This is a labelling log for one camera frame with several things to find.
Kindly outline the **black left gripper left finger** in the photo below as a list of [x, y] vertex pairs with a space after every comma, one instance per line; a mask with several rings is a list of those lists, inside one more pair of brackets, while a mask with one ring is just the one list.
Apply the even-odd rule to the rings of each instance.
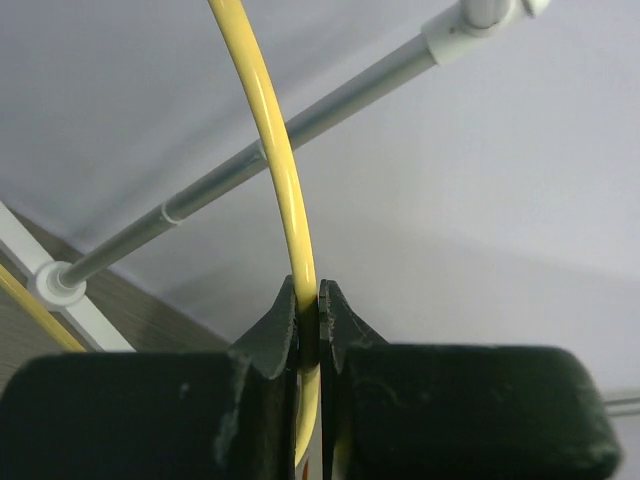
[[36, 358], [1, 397], [5, 479], [291, 479], [293, 283], [225, 351]]

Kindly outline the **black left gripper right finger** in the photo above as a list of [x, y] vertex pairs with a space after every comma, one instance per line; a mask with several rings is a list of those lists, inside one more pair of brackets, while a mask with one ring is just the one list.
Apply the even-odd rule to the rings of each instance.
[[397, 344], [320, 286], [327, 479], [608, 479], [623, 449], [590, 373], [539, 345]]

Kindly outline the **yellow hanger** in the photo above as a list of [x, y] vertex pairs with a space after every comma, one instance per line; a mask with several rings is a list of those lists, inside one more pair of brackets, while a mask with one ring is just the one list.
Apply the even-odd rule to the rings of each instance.
[[[302, 462], [317, 422], [320, 398], [319, 313], [316, 275], [297, 168], [289, 136], [261, 50], [243, 5], [238, 1], [214, 1], [210, 5], [224, 38], [258, 129], [260, 153], [270, 170], [284, 228], [295, 298], [297, 328], [296, 400], [294, 423], [294, 467]], [[135, 353], [112, 342], [96, 342], [87, 351], [81, 341], [53, 316], [53, 302], [35, 298], [8, 271], [1, 274], [1, 287], [61, 347], [60, 354]]]

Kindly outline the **white clothes rack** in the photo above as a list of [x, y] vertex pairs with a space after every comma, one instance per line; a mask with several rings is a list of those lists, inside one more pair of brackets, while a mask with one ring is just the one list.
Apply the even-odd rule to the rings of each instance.
[[[520, 20], [454, 58], [435, 52], [437, 3], [248, 1], [284, 106], [286, 74], [315, 102], [287, 122], [307, 192], [344, 174], [329, 235], [366, 227], [394, 242], [415, 298], [469, 292], [412, 249], [442, 240], [546, 272], [532, 290], [488, 287], [501, 330], [566, 326], [606, 403], [639, 412], [639, 5], [526, 2]], [[171, 229], [185, 198], [207, 209], [267, 169], [241, 85], [204, 1], [5, 1], [1, 5], [1, 197], [91, 249], [152, 202]]]

